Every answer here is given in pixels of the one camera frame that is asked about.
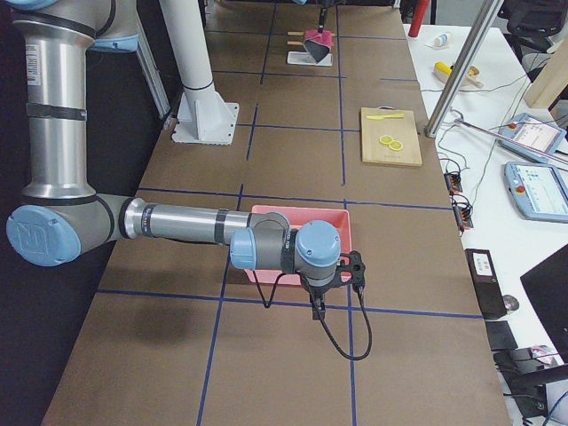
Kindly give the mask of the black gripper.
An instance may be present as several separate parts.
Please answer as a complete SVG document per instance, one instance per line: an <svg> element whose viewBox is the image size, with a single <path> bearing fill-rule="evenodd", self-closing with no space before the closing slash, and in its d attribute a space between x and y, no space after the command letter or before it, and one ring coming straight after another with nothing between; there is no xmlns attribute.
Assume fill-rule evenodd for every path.
<svg viewBox="0 0 568 426"><path fill-rule="evenodd" d="M323 31L325 29L326 21L327 21L327 13L328 10L332 7L332 0L319 0L319 21L318 21L318 30Z"/></svg>
<svg viewBox="0 0 568 426"><path fill-rule="evenodd" d="M325 294L330 289L351 287L357 294L359 305L365 311L364 288L366 267L362 261L361 254L353 250L350 253L341 253L336 263L334 272L323 280L315 280L305 277L305 290L310 295L312 306L312 318L314 320L325 319L326 306Z"/></svg>

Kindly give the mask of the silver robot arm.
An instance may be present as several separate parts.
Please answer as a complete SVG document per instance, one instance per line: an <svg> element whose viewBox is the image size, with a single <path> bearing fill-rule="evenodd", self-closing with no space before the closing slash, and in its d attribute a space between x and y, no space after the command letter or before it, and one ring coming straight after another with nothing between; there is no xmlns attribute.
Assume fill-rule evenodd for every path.
<svg viewBox="0 0 568 426"><path fill-rule="evenodd" d="M58 266L119 239L160 238L226 246L234 267L294 274L312 316L325 294L365 287L358 252L344 253L338 231L312 220L295 229L278 212L255 214L156 204L96 192L87 180L86 52L138 47L133 1L13 1L12 22L26 42L31 180L6 222L13 249L31 264Z"/></svg>

